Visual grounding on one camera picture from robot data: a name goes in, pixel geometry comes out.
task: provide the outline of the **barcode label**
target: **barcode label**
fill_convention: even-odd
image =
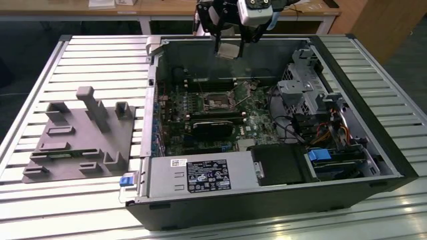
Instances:
[[[187,164],[187,158],[171,159],[171,167],[185,167]]]

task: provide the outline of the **black plastic cover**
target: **black plastic cover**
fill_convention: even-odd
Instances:
[[[253,160],[261,163],[265,177],[261,186],[303,184],[314,182],[299,144],[257,145],[251,148]]]

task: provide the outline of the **white sticker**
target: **white sticker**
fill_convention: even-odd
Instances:
[[[137,11],[118,11],[118,14],[137,14]]]
[[[171,159],[171,167],[185,167],[187,165],[187,158]]]
[[[221,181],[219,185],[230,185],[230,181]]]

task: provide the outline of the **table leg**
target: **table leg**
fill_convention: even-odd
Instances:
[[[323,17],[323,21],[319,25],[317,34],[329,34],[335,17],[337,17],[335,15]]]
[[[151,17],[150,16],[139,17],[141,31],[142,31],[143,35],[151,35],[153,34],[153,29],[150,27],[150,21],[151,21]]]

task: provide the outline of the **3d printed holder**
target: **3d printed holder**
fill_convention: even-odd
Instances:
[[[77,97],[87,109],[51,102],[46,125],[23,183],[122,176],[129,170],[137,108],[127,102],[105,107],[94,88],[82,86]]]

